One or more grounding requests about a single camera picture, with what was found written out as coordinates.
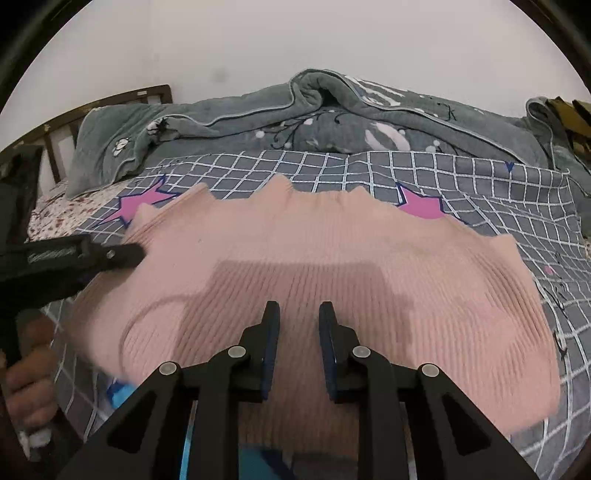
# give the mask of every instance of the pink sweater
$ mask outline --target pink sweater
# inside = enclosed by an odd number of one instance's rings
[[[139,384],[166,360],[206,362],[278,301],[273,387],[241,407],[241,440],[290,451],[357,453],[356,410],[332,404],[324,384],[325,300],[391,362],[439,365],[506,434],[554,412],[554,344],[513,237],[403,210],[363,188],[297,192],[281,176],[249,199],[196,185],[139,208],[126,241],[145,260],[99,274],[66,328],[92,362]]]

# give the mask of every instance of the human hand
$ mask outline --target human hand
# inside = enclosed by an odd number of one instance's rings
[[[53,323],[44,315],[29,322],[24,332],[31,350],[6,372],[7,410],[17,428],[34,430],[57,412],[56,388],[51,376],[57,359],[50,350]]]

